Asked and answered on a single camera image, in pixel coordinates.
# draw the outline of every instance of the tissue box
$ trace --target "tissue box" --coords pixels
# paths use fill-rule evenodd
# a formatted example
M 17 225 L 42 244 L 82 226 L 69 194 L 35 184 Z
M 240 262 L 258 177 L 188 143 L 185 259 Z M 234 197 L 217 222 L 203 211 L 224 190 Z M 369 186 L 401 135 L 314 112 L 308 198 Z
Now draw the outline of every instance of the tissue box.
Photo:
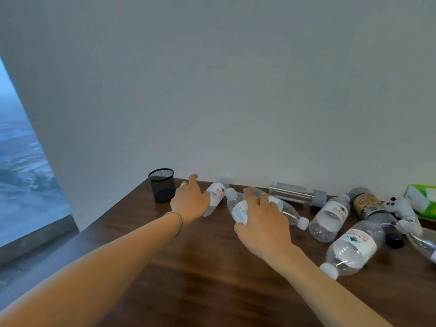
M 409 185 L 404 197 L 420 216 L 436 219 L 436 186 Z

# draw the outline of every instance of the window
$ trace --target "window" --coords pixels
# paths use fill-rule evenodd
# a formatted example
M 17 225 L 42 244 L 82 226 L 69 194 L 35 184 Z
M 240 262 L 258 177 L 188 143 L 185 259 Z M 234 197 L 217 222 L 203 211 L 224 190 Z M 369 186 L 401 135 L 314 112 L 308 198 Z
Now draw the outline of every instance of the window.
M 0 59 L 0 249 L 70 214 Z M 59 231 L 50 231 L 43 242 L 58 235 Z M 0 264 L 4 263 L 1 253 Z

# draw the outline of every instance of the bracelet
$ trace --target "bracelet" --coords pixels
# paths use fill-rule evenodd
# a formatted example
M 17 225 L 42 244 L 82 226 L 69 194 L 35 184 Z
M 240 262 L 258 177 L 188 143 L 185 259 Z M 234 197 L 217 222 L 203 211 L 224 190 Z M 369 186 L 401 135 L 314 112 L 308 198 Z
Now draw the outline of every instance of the bracelet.
M 177 237 L 180 234 L 180 231 L 182 230 L 182 227 L 183 227 L 183 218 L 180 215 L 180 213 L 178 213 L 176 211 L 167 212 L 166 214 L 164 214 L 164 216 L 166 216 L 167 214 L 171 214 L 171 213 L 175 213 L 179 217 L 180 225 L 179 225 L 179 231 L 178 231 L 178 233 L 176 235 L 176 237 Z

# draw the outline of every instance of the forearm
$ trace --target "forearm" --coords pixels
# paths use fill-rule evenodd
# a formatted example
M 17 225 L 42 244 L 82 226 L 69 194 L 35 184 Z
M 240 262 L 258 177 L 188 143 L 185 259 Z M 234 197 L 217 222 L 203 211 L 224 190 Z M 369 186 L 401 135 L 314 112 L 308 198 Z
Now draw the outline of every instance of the forearm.
M 267 261 L 303 297 L 326 327 L 391 326 L 291 245 Z
M 0 313 L 0 325 L 94 326 L 179 225 L 178 216 L 168 214 L 83 256 L 12 303 Z

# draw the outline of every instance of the wood grain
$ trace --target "wood grain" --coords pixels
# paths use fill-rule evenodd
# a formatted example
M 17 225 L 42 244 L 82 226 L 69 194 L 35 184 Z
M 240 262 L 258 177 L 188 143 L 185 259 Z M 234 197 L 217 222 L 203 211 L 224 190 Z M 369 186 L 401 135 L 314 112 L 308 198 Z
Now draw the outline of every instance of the wood grain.
M 200 183 L 202 189 L 208 185 Z M 294 207 L 309 219 L 317 212 Z M 169 203 L 154 202 L 145 181 L 3 294 L 0 309 L 73 260 L 169 210 Z M 355 222 L 350 216 L 343 231 Z M 193 223 L 141 272 L 100 326 L 321 326 L 295 290 L 242 245 L 233 225 L 225 201 Z M 323 263 L 329 244 L 297 228 L 291 235 L 315 264 Z M 338 282 L 394 326 L 434 326 L 436 265 L 409 243 L 383 247 L 359 273 Z

